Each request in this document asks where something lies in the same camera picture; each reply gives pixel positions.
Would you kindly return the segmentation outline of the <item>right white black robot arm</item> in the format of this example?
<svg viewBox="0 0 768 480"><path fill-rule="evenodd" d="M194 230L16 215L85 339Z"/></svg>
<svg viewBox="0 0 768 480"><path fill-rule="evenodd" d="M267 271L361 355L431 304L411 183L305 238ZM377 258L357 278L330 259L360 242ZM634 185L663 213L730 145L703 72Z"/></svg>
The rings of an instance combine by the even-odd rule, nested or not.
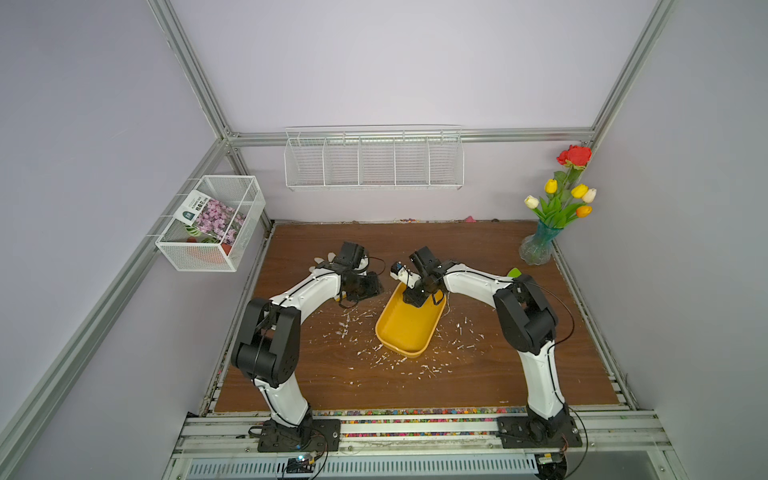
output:
<svg viewBox="0 0 768 480"><path fill-rule="evenodd" d="M521 360L529 417L554 421L568 413L554 357L558 318L531 276L502 277L462 263L416 273L400 262L391 267L390 276L406 286L404 298L414 306L422 306L429 295L441 291L493 307L503 337Z"/></svg>

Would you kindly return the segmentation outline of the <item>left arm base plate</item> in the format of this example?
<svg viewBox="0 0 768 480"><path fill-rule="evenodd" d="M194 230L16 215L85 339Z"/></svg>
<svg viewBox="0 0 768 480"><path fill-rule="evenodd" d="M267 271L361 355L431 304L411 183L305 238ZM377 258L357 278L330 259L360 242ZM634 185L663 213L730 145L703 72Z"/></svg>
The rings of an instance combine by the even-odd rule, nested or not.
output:
<svg viewBox="0 0 768 480"><path fill-rule="evenodd" d="M298 427L275 420L261 425L257 451L260 453L335 452L341 440L341 422L336 419L305 419Z"/></svg>

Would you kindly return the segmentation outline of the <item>yellow plastic storage box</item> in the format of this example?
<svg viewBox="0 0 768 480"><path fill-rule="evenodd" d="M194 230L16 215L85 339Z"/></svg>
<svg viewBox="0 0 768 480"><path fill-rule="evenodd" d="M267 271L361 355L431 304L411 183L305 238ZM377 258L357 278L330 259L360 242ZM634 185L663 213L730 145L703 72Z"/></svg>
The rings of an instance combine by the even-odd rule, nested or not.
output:
<svg viewBox="0 0 768 480"><path fill-rule="evenodd" d="M400 283L376 322L375 334L388 349L407 358L421 356L429 346L447 300L444 294L436 303L431 296L421 307L404 300L406 286Z"/></svg>

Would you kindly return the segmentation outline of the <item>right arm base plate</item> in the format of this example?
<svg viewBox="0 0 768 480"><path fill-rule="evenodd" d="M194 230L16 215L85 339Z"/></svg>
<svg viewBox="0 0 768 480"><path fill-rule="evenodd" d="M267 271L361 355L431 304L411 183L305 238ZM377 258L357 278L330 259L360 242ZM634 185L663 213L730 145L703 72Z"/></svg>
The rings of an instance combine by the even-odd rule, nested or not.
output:
<svg viewBox="0 0 768 480"><path fill-rule="evenodd" d="M496 422L504 449L566 450L583 446L580 430L564 411L551 419L532 414L498 417Z"/></svg>

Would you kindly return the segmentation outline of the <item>white cotton work glove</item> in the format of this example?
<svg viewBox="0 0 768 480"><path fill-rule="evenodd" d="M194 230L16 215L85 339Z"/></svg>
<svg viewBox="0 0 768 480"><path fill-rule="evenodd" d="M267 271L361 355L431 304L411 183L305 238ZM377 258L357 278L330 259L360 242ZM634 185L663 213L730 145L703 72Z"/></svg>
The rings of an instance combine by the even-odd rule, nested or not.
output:
<svg viewBox="0 0 768 480"><path fill-rule="evenodd" d="M315 257L315 267L329 269L335 257L336 254L334 252L329 252L325 257Z"/></svg>

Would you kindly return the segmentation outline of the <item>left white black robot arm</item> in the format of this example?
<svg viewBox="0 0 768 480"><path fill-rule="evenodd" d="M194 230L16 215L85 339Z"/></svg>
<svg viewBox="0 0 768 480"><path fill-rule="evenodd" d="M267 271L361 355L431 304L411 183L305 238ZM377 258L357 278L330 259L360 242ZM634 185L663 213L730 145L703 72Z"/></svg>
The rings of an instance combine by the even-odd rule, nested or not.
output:
<svg viewBox="0 0 768 480"><path fill-rule="evenodd" d="M310 405L295 376L302 323L329 300L356 304L381 292L381 281L375 272L337 272L317 267L286 292L248 303L230 363L261 392L273 421L299 429L311 416Z"/></svg>

